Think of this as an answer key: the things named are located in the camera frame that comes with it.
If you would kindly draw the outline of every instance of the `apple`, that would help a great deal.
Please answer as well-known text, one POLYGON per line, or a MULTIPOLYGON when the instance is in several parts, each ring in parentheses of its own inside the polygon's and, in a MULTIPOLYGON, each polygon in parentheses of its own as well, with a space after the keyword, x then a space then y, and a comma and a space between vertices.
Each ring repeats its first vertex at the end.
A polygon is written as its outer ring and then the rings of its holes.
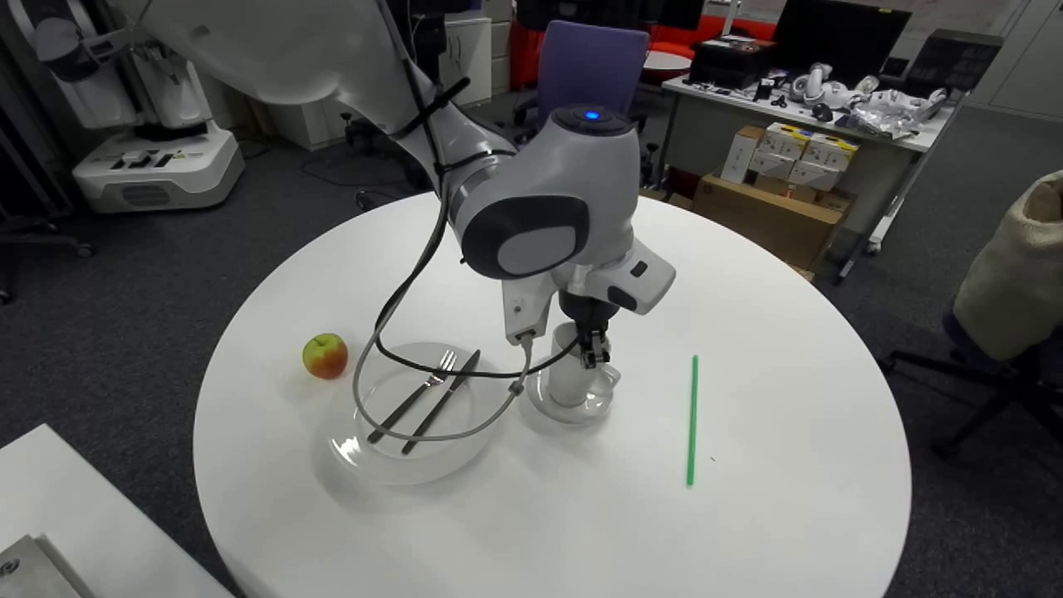
POLYGON ((349 361, 349 353, 334 332, 320 332, 302 344, 302 366, 320 380, 338 380, 345 361, 349 361))

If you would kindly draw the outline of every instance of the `gray carpet floor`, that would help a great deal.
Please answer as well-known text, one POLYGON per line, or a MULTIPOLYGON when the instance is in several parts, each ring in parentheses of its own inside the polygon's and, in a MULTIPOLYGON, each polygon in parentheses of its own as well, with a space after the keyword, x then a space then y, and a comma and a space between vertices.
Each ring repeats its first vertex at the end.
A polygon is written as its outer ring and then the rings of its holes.
MULTIPOLYGON (((67 224, 101 245, 97 259, 23 250, 21 298, 0 310, 0 445, 51 423, 233 585, 207 534, 189 459, 208 353, 240 302, 290 253, 405 191, 412 185, 395 160, 264 147, 219 208, 67 224)), ((953 271, 963 259, 931 259, 923 270, 953 271)), ((933 289, 909 289, 896 283, 900 270, 895 259, 859 261, 831 298, 870 350, 942 354, 931 313, 953 278, 923 276, 919 284, 933 289), (909 319, 909 294, 927 294, 919 319, 909 319)), ((1063 596, 1063 452, 1023 412, 992 423, 957 461, 931 452, 975 398, 963 384, 896 380, 913 454, 913 520, 889 596, 1063 596)))

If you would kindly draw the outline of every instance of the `chair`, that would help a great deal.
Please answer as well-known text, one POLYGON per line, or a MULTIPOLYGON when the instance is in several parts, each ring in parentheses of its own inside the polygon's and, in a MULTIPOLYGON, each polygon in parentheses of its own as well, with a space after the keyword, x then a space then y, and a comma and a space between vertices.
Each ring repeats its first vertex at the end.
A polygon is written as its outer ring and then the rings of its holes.
POLYGON ((541 36, 539 95, 518 107, 528 139, 559 107, 600 107, 630 114, 649 52, 644 29, 550 21, 541 36))
POLYGON ((959 361, 889 353, 882 370, 902 366, 953 375, 992 387, 969 423, 942 445, 959 445, 992 423, 1006 404, 1019 404, 1063 447, 1063 387, 1041 370, 1041 353, 1063 325, 1063 170, 1036 179, 1004 216, 992 240, 969 261, 953 313, 942 319, 959 361))

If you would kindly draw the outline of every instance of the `green stick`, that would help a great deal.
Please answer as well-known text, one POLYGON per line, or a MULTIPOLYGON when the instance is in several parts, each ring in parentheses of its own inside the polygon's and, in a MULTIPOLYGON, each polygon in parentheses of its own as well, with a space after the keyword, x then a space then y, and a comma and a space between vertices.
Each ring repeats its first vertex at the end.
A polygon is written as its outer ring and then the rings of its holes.
POLYGON ((697 478, 697 354, 691 354, 691 414, 687 414, 687 489, 697 478))

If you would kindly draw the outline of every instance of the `desk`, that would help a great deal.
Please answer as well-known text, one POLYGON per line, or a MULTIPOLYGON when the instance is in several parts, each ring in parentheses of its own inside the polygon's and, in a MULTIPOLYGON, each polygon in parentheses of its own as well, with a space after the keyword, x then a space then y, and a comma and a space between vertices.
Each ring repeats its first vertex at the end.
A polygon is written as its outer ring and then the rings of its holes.
POLYGON ((228 596, 51 426, 4 445, 0 489, 0 548, 45 534, 101 598, 228 596))
MULTIPOLYGON (((369 339, 433 220, 435 197, 416 197, 309 241, 245 298, 208 358, 197 489, 250 596, 882 596, 909 516, 889 384, 798 271, 652 199, 633 228, 679 283, 652 315, 612 321, 625 380, 600 427, 550 427, 522 403, 451 482, 386 490, 338 470, 320 426, 349 403, 349 380, 313 382, 298 350, 321 330, 369 339)), ((443 339, 511 370, 497 310, 497 283, 464 270, 448 235, 387 343, 443 339)))
POLYGON ((947 116, 938 116, 923 124, 919 136, 880 139, 835 124, 817 124, 810 109, 798 104, 753 104, 749 90, 722 94, 712 84, 683 84, 683 77, 668 81, 665 90, 673 94, 673 109, 661 148, 661 167, 722 171, 734 133, 742 126, 768 126, 775 119, 859 143, 858 160, 839 179, 839 189, 855 197, 855 207, 828 250, 828 267, 846 261, 855 253, 859 253, 882 216, 896 216, 889 208, 902 201, 919 160, 933 154, 933 143, 947 126, 947 116))

